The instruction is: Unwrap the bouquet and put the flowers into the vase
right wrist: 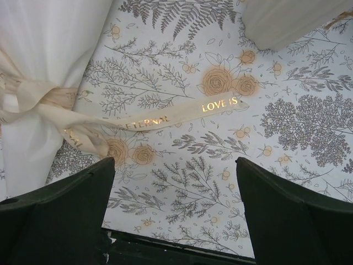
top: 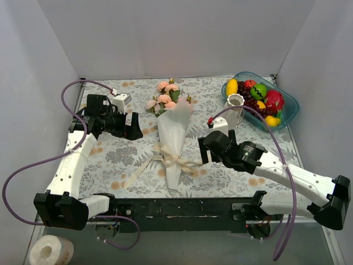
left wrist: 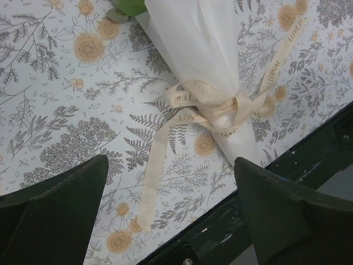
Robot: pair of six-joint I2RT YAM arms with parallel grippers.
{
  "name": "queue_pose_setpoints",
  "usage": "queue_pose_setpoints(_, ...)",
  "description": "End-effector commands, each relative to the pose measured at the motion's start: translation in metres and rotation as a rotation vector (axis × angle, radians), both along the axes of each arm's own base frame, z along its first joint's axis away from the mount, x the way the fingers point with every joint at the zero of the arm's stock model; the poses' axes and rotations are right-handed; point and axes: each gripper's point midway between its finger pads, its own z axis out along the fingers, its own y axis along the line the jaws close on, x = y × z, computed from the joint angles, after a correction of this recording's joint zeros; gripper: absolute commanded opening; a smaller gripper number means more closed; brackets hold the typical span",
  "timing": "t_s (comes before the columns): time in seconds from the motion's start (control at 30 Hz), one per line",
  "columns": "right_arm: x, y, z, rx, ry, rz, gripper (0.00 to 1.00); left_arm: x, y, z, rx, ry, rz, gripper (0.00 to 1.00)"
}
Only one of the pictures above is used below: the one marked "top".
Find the cream ribbon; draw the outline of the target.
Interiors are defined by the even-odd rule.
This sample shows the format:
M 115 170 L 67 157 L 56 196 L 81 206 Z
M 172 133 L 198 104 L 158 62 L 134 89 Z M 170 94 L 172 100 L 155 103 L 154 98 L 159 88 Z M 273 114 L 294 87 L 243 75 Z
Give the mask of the cream ribbon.
M 130 175 L 129 179 L 125 180 L 125 188 L 132 186 L 137 177 L 143 172 L 151 161 L 160 161 L 162 163 L 165 167 L 167 188 L 175 192 L 179 187 L 181 171 L 187 174 L 192 174 L 196 171 L 196 167 L 202 166 L 202 163 L 187 160 L 172 153 L 165 144 L 160 142 L 156 142 L 153 148 L 158 154 L 145 160 L 144 163 Z

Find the white wrapping paper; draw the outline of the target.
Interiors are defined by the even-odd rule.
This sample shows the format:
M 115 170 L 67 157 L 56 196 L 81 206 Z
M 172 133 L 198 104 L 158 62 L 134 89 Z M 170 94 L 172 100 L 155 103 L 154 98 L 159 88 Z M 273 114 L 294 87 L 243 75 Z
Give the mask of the white wrapping paper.
M 159 142 L 179 156 L 184 146 L 190 116 L 188 104 L 178 102 L 174 108 L 167 110 L 157 118 Z

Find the pink flower stems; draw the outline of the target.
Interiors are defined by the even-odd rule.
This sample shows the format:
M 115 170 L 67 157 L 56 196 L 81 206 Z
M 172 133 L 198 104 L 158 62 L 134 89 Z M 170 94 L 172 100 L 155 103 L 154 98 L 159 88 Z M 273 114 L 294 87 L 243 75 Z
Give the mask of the pink flower stems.
M 175 80 L 170 78 L 168 81 L 161 81 L 156 90 L 159 94 L 146 103 L 145 109 L 155 116 L 160 116 L 175 107 L 179 100 L 180 88 L 175 84 Z

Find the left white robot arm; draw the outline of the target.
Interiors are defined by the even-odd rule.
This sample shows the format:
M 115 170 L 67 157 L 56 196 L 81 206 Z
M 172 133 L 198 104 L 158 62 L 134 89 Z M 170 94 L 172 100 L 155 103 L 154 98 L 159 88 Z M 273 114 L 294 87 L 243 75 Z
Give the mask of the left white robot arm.
M 79 186 L 99 135 L 109 133 L 130 141 L 143 137 L 138 113 L 133 112 L 131 123 L 126 123 L 126 107 L 131 100 L 128 94 L 119 94 L 112 99 L 89 94 L 86 106 L 74 114 L 65 148 L 68 154 L 61 158 L 46 191 L 34 198 L 34 206 L 45 226 L 82 230 L 87 221 L 97 215 L 110 221 L 120 212 L 112 194 L 97 193 L 80 199 Z

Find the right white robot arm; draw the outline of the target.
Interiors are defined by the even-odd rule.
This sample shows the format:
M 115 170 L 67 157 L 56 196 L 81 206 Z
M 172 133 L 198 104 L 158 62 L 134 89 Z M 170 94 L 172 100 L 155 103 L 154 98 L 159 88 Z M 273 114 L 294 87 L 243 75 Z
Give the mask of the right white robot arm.
M 264 194 L 250 204 L 255 219 L 267 215 L 288 214 L 311 218 L 322 226 L 342 230 L 351 200 L 351 181 L 342 175 L 321 176 L 292 164 L 283 164 L 272 152 L 251 141 L 237 143 L 235 132 L 213 131 L 198 139 L 203 163 L 221 162 L 237 172 L 263 177 L 287 188 L 296 197 Z

